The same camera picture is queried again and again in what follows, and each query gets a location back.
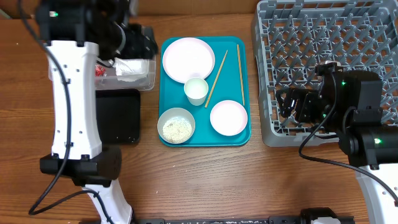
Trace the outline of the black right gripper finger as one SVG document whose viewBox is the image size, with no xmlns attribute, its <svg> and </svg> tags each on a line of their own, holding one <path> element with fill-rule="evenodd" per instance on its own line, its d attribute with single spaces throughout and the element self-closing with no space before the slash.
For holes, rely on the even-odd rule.
<svg viewBox="0 0 398 224">
<path fill-rule="evenodd" d="M 287 96 L 287 95 L 291 94 L 292 90 L 293 90 L 293 88 L 283 88 L 283 89 L 277 90 L 275 95 L 276 96 L 283 96 L 283 95 Z"/>
<path fill-rule="evenodd" d="M 285 97 L 282 97 L 283 93 L 277 93 L 276 98 L 279 104 L 280 115 L 282 117 L 289 117 L 292 112 L 292 98 L 289 93 L 285 93 Z"/>
</svg>

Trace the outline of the white tissue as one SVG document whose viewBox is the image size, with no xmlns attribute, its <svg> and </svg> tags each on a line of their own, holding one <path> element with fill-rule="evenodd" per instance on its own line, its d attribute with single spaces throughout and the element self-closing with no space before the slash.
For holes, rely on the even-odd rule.
<svg viewBox="0 0 398 224">
<path fill-rule="evenodd" d="M 146 59 L 116 58 L 114 67 L 119 81 L 135 82 L 146 78 L 149 73 L 150 61 Z"/>
</svg>

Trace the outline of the red wrapper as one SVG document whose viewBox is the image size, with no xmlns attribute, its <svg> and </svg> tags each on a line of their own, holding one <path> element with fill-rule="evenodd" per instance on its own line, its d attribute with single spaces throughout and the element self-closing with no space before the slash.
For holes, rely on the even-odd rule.
<svg viewBox="0 0 398 224">
<path fill-rule="evenodd" d="M 106 69 L 101 65 L 95 66 L 95 76 L 96 77 L 103 77 L 106 74 Z"/>
</svg>

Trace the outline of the white small bowl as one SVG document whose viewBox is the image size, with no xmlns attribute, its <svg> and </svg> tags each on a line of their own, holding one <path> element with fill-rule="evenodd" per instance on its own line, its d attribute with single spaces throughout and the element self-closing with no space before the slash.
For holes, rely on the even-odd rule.
<svg viewBox="0 0 398 224">
<path fill-rule="evenodd" d="M 238 102 L 224 100 L 212 108 L 210 123 L 217 133 L 224 136 L 235 136 L 245 129 L 248 123 L 248 114 Z"/>
</svg>

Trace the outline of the white plastic cup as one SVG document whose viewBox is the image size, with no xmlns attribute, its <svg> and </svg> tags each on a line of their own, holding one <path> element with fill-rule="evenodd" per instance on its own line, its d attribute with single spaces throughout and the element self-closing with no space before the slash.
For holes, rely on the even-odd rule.
<svg viewBox="0 0 398 224">
<path fill-rule="evenodd" d="M 202 78 L 191 78 L 184 84 L 184 93 L 192 105 L 200 106 L 208 94 L 208 84 Z"/>
</svg>

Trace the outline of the grey bowl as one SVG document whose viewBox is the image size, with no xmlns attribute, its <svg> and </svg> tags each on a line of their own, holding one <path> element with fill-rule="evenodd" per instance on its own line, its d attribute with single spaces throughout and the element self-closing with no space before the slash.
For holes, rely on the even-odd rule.
<svg viewBox="0 0 398 224">
<path fill-rule="evenodd" d="M 167 120 L 169 120 L 170 118 L 174 118 L 174 117 L 181 117 L 181 118 L 185 118 L 185 119 L 189 120 L 189 122 L 190 122 L 190 124 L 192 125 L 192 128 L 193 128 L 193 132 L 192 132 L 192 135 L 190 136 L 190 138 L 193 136 L 193 133 L 195 131 L 195 119 L 194 119 L 193 115 L 189 111 L 187 111 L 186 109 L 183 109 L 183 108 L 171 108 L 171 109 L 168 109 L 167 111 L 162 113 L 161 116 L 159 117 L 159 120 L 158 120 L 158 123 L 157 123 L 157 129 L 158 129 L 158 133 L 159 133 L 160 138 L 163 139 L 165 142 L 167 142 L 169 144 L 173 144 L 173 143 L 168 142 L 168 141 L 166 141 L 164 139 L 163 134 L 162 134 L 162 127 L 163 127 L 163 125 L 165 124 L 165 122 Z"/>
</svg>

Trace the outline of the cooked white rice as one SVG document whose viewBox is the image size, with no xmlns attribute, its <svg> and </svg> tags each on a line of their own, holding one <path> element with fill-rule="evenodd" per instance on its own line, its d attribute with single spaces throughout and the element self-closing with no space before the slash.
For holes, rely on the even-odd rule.
<svg viewBox="0 0 398 224">
<path fill-rule="evenodd" d="M 192 135 L 193 128 L 189 120 L 181 117 L 170 118 L 162 127 L 162 134 L 166 141 L 173 144 L 185 142 Z"/>
</svg>

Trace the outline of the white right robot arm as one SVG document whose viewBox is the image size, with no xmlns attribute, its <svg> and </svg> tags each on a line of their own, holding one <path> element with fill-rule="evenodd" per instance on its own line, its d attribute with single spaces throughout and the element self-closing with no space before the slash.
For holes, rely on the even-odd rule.
<svg viewBox="0 0 398 224">
<path fill-rule="evenodd" d="M 397 223 L 397 127 L 382 123 L 382 80 L 367 70 L 346 71 L 336 61 L 318 64 L 315 74 L 323 78 L 319 90 L 277 90 L 280 115 L 294 113 L 298 122 L 313 124 L 300 150 L 323 128 L 338 138 L 348 163 L 300 157 L 353 170 L 370 223 Z"/>
</svg>

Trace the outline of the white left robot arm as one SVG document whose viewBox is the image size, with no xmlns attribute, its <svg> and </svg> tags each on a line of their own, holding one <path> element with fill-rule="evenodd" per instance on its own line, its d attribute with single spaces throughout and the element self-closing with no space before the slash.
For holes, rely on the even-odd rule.
<svg viewBox="0 0 398 224">
<path fill-rule="evenodd" d="M 121 150 L 104 146 L 96 119 L 95 70 L 99 60 L 152 59 L 151 27 L 129 21 L 136 1 L 41 1 L 32 33 L 52 74 L 55 131 L 40 170 L 69 178 L 93 201 L 102 223 L 133 223 L 118 177 Z"/>
</svg>

